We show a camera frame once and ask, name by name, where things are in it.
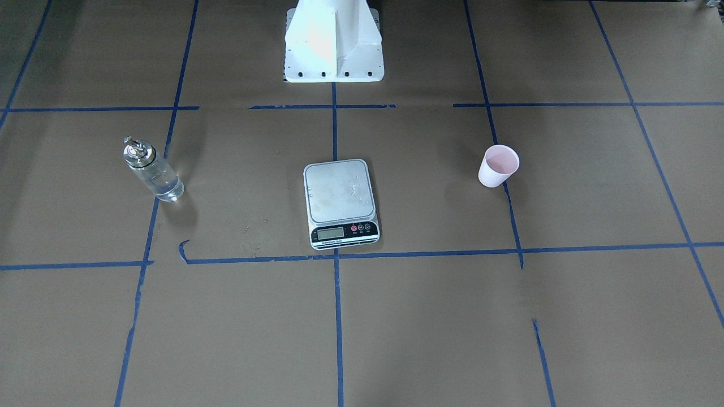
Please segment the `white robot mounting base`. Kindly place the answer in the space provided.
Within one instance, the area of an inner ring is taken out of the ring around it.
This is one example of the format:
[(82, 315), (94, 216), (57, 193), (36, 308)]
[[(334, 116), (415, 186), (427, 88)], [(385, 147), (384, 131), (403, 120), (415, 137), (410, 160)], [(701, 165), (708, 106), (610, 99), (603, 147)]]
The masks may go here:
[(380, 13), (367, 1), (299, 1), (286, 12), (288, 83), (372, 83), (385, 77)]

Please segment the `silver digital kitchen scale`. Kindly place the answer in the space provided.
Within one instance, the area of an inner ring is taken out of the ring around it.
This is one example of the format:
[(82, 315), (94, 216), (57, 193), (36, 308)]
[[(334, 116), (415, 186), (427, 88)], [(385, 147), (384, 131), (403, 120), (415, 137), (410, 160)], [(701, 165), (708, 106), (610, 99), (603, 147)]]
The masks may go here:
[(303, 170), (311, 248), (334, 248), (378, 242), (382, 232), (365, 160), (309, 164)]

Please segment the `glass sauce bottle steel cap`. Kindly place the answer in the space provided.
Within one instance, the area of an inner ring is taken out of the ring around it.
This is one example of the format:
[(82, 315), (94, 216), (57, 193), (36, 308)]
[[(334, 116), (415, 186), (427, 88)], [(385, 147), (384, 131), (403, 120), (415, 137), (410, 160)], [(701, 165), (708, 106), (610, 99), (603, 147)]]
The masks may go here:
[(184, 193), (184, 184), (166, 159), (147, 141), (125, 137), (123, 158), (127, 167), (152, 191), (158, 200), (175, 202)]

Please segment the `brown paper table cover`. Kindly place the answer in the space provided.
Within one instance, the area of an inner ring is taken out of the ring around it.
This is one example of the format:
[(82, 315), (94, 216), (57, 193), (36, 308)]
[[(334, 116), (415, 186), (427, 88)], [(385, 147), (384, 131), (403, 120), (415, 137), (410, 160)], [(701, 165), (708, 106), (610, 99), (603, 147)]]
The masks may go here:
[(2, 2), (3, 406), (721, 406), (722, 20)]

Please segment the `pink plastic cup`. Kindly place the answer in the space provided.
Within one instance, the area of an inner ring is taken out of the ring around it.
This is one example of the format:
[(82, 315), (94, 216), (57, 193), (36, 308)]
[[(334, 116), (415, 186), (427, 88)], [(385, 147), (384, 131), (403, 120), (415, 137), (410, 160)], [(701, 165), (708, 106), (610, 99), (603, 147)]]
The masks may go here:
[(496, 144), (486, 150), (478, 171), (481, 185), (496, 188), (502, 185), (520, 166), (517, 152), (509, 146)]

